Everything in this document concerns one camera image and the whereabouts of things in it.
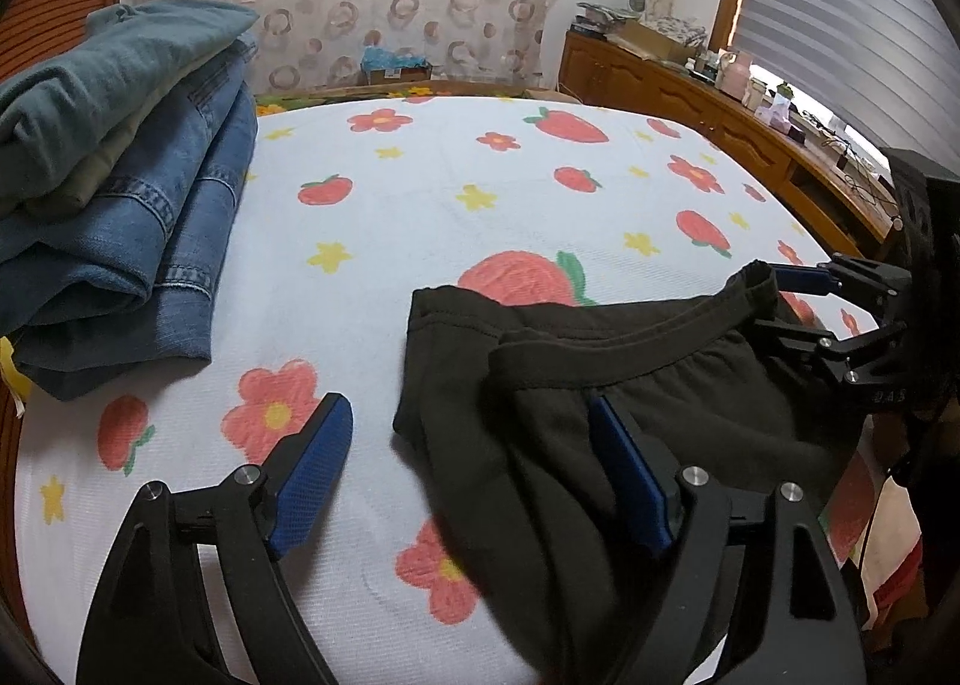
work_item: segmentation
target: bed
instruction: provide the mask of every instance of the bed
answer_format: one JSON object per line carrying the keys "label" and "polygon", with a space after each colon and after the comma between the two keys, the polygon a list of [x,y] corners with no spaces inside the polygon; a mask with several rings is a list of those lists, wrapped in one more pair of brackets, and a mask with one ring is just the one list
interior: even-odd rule
{"label": "bed", "polygon": [[[72,403],[32,392],[16,461],[19,579],[38,648],[64,682],[137,488],[219,482],[337,391],[355,413],[347,466],[309,543],[284,561],[333,672],[343,685],[534,685],[482,597],[445,565],[424,490],[392,438],[411,292],[482,280],[497,297],[518,279],[540,300],[661,300],[718,290],[755,258],[827,259],[693,130],[428,91],[264,111],[209,365],[152,363]],[[794,307],[841,337],[872,326],[832,297]],[[824,514],[843,557],[882,484],[869,436]],[[916,544],[901,539],[900,549]],[[215,555],[202,557],[224,654],[251,680]]]}

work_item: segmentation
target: box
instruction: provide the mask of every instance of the box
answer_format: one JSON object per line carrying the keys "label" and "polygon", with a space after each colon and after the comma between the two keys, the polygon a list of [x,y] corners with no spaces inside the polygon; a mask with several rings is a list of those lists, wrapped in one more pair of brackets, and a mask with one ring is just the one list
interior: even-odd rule
{"label": "box", "polygon": [[637,49],[668,62],[686,64],[686,60],[697,55],[694,46],[682,46],[665,34],[647,28],[639,21],[627,21],[616,30],[616,35]]}
{"label": "box", "polygon": [[420,80],[429,80],[433,68],[426,67],[397,67],[393,70],[373,70],[370,74],[360,74],[361,86],[378,86],[383,83],[415,83]]}

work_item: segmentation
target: wooden dresser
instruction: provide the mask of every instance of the wooden dresser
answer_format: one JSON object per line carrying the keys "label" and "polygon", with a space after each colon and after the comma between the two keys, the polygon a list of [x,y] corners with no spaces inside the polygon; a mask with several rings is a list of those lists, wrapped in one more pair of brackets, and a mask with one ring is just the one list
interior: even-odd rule
{"label": "wooden dresser", "polygon": [[560,90],[591,106],[699,130],[775,194],[829,252],[882,259],[896,239],[890,216],[861,197],[837,168],[687,74],[569,32]]}

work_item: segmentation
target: denim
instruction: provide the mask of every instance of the denim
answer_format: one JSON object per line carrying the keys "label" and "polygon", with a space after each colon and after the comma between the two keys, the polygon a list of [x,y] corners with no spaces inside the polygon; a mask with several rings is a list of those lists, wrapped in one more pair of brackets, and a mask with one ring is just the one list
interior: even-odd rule
{"label": "denim", "polygon": [[24,328],[18,370],[72,400],[146,360],[209,360],[217,280],[255,139],[256,105],[243,86],[200,165],[150,300],[136,311]]}
{"label": "denim", "polygon": [[55,397],[125,366],[209,357],[210,309],[256,137],[241,36],[147,117],[78,216],[0,221],[0,334]]}
{"label": "denim", "polygon": [[0,84],[0,202],[52,191],[165,79],[226,48],[256,18],[203,0],[90,13],[82,44]]}

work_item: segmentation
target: window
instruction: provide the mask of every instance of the window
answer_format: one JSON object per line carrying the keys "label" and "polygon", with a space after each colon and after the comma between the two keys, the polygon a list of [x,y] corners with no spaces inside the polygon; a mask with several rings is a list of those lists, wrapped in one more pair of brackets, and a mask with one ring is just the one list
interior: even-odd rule
{"label": "window", "polygon": [[836,113],[880,165],[879,146],[960,162],[960,49],[932,0],[741,0],[733,47]]}

